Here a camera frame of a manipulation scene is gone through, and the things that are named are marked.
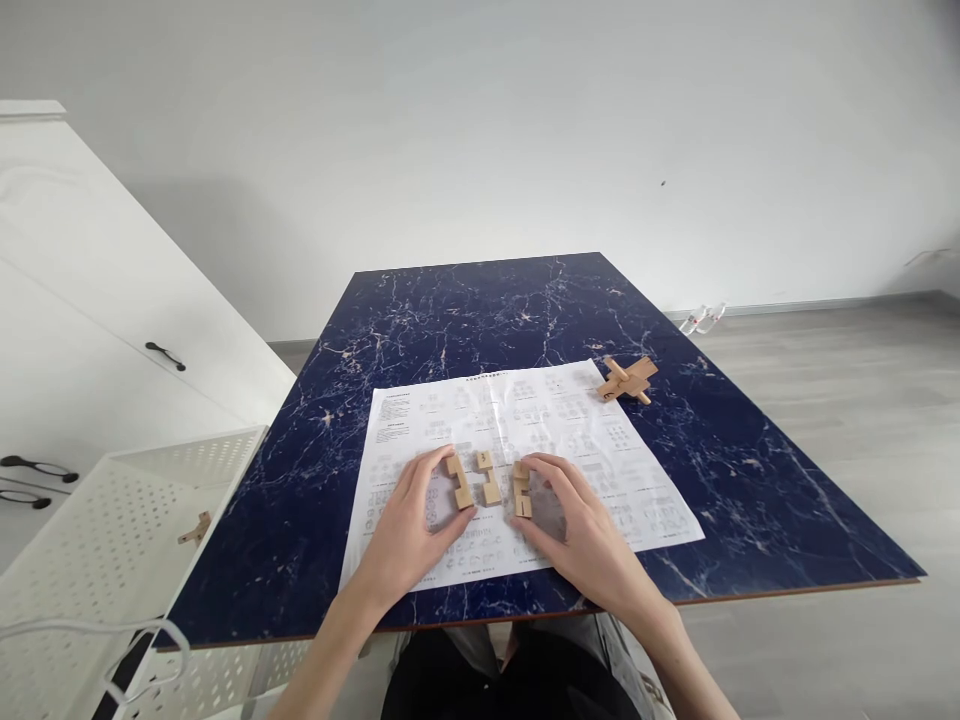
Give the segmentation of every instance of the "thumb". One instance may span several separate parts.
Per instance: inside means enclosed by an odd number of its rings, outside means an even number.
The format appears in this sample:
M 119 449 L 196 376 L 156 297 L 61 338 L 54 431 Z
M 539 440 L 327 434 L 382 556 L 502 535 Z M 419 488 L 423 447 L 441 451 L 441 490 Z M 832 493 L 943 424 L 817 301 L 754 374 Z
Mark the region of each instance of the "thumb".
M 534 544 L 544 555 L 549 558 L 554 565 L 557 564 L 557 558 L 563 551 L 563 543 L 557 542 L 547 535 L 543 530 L 537 527 L 533 520 L 527 518 L 510 518 L 510 524 L 523 533 L 524 537 Z
M 440 530 L 434 535 L 437 541 L 443 545 L 444 550 L 453 545 L 453 543 L 457 541 L 457 538 L 463 535 L 463 531 L 467 529 L 467 524 L 473 520 L 473 516 L 476 514 L 476 507 L 461 510 L 443 530 Z

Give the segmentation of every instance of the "perforated basket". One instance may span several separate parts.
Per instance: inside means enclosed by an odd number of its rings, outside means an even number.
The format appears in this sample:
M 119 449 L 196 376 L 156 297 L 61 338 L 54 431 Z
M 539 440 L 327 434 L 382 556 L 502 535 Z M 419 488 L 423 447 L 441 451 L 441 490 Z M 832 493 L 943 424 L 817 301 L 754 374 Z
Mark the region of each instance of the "perforated basket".
M 166 614 L 203 549 L 177 538 L 206 511 L 209 539 L 265 430 L 104 456 L 0 577 L 0 625 L 43 617 L 116 623 Z M 129 640 L 44 631 L 0 643 L 3 717 L 89 718 L 102 698 L 98 679 Z M 294 652 L 301 643 L 286 645 Z M 282 652 L 278 647 L 271 655 Z M 259 647 L 193 652 L 189 678 L 176 691 L 164 686 L 166 706 L 156 702 L 159 696 L 145 697 L 152 704 L 131 707 L 126 716 L 212 715 L 243 700 L 259 658 Z M 135 684 L 171 660 L 176 656 L 149 651 Z M 260 684 L 266 689 L 269 683 Z

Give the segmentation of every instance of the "water bottle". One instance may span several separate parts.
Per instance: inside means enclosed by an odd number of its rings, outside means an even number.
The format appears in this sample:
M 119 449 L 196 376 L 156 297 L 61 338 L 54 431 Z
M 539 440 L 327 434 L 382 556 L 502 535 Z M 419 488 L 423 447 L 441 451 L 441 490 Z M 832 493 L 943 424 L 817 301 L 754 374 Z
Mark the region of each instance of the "water bottle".
M 687 315 L 687 319 L 683 321 L 680 325 L 680 332 L 684 335 L 690 335 L 697 327 L 697 324 L 703 320 L 703 316 L 707 314 L 707 306 L 701 305 L 698 310 L 692 311 Z
M 697 332 L 701 335 L 706 335 L 708 332 L 710 332 L 713 326 L 720 322 L 720 318 L 723 317 L 723 313 L 726 312 L 726 310 L 726 303 L 720 303 L 715 308 L 710 308 L 707 310 L 706 317 L 696 324 Z

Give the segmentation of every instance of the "instruction sheet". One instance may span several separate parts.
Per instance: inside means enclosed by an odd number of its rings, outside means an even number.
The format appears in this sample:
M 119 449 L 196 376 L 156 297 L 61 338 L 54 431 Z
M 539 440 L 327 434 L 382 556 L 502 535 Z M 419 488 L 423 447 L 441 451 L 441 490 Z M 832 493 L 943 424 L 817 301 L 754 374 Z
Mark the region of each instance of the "instruction sheet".
M 353 575 L 404 465 L 453 443 L 478 508 L 466 532 L 414 588 L 456 585 L 550 563 L 508 524 L 514 513 L 513 462 L 532 452 L 575 463 L 635 552 L 703 539 L 703 530 L 619 402 L 596 392 L 604 381 L 589 360 L 506 370 L 374 390 L 340 578 Z M 503 503 L 484 507 L 487 481 L 476 453 L 489 450 Z M 456 514 L 456 478 L 441 462 L 427 491 L 427 523 L 439 530 Z M 533 521 L 558 539 L 563 509 L 538 473 L 530 475 Z

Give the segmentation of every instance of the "marble tabletop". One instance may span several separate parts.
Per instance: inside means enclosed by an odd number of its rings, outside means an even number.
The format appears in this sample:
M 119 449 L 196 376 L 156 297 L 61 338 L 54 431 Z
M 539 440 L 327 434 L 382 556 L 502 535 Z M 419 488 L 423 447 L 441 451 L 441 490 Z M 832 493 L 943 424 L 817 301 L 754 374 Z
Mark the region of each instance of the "marble tabletop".
M 923 570 L 600 253 L 353 276 L 170 614 L 195 645 L 313 635 L 337 593 L 374 388 L 650 356 L 622 400 L 706 539 L 639 554 L 673 601 Z M 381 628 L 578 611 L 554 570 L 407 595 Z

